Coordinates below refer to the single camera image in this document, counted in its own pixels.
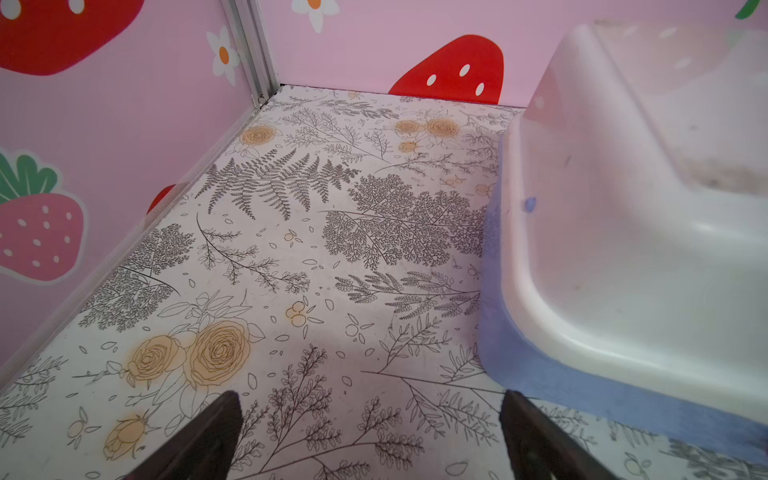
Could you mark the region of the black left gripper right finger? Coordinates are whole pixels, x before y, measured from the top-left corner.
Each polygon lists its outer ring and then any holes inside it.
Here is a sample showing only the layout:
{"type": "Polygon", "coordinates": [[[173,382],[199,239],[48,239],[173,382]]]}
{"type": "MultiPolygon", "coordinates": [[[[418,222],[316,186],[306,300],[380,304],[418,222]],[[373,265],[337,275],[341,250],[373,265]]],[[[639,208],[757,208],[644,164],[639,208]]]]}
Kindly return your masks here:
{"type": "Polygon", "coordinates": [[[617,479],[518,391],[505,392],[499,421],[515,479],[617,479]]]}

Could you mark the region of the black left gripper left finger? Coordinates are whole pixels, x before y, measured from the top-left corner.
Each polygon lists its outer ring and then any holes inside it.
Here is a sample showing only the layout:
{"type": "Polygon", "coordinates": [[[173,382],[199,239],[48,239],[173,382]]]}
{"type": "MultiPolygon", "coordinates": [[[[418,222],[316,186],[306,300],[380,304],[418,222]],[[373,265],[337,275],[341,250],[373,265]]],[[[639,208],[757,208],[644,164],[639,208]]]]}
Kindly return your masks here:
{"type": "Polygon", "coordinates": [[[226,479],[242,425],[239,394],[226,391],[126,479],[226,479]]]}

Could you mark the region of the white lid blue tool box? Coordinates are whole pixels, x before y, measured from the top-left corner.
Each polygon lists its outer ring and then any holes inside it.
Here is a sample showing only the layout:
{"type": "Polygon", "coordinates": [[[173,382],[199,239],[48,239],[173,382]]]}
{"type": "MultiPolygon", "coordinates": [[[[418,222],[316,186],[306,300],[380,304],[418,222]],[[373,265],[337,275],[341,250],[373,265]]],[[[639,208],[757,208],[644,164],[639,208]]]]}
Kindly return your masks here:
{"type": "Polygon", "coordinates": [[[765,463],[766,31],[580,25],[499,153],[488,376],[765,463]]]}

